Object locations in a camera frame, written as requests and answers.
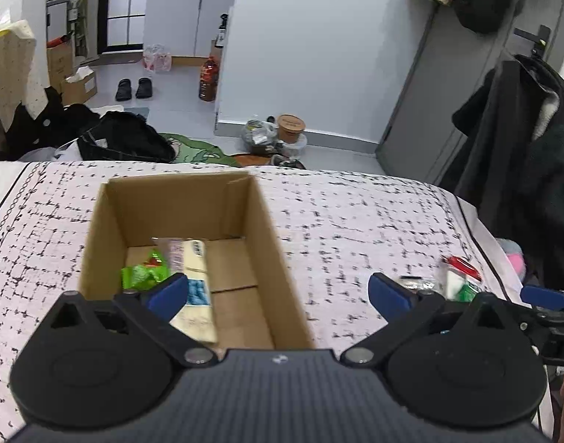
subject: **open cardboard box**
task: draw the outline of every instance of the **open cardboard box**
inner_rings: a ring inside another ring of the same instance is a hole
[[[138,176],[103,184],[83,255],[81,293],[99,300],[120,292],[121,268],[144,261],[152,237],[206,242],[219,353],[313,347],[253,176]]]

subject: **floor mat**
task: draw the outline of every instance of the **floor mat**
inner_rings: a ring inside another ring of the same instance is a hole
[[[190,140],[181,134],[159,133],[175,150],[172,163],[213,163],[240,168],[233,157],[225,155],[218,146],[206,141]]]

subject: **black slipper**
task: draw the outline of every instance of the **black slipper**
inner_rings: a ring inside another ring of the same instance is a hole
[[[132,100],[133,89],[128,78],[121,79],[118,83],[118,91],[116,92],[116,101],[125,102],[126,100]]]
[[[153,82],[149,78],[141,78],[138,80],[137,98],[150,98],[153,96]]]

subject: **green candy package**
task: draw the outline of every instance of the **green candy package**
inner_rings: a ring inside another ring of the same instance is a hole
[[[150,290],[169,275],[165,258],[155,249],[144,263],[122,268],[122,289]]]

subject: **patterned bedsheet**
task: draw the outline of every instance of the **patterned bedsheet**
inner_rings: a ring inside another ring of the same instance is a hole
[[[20,166],[7,178],[0,198],[0,441],[22,424],[7,387],[10,366],[57,296],[77,286],[99,185],[118,176],[198,171],[231,169],[40,162]],[[276,167],[250,172],[268,202],[318,347],[340,353],[385,324],[368,303],[367,282],[374,271],[430,276],[441,255],[461,255],[481,271],[486,289],[502,294],[452,195],[437,187],[344,172]],[[519,282],[503,252],[470,205],[465,213],[517,300]]]

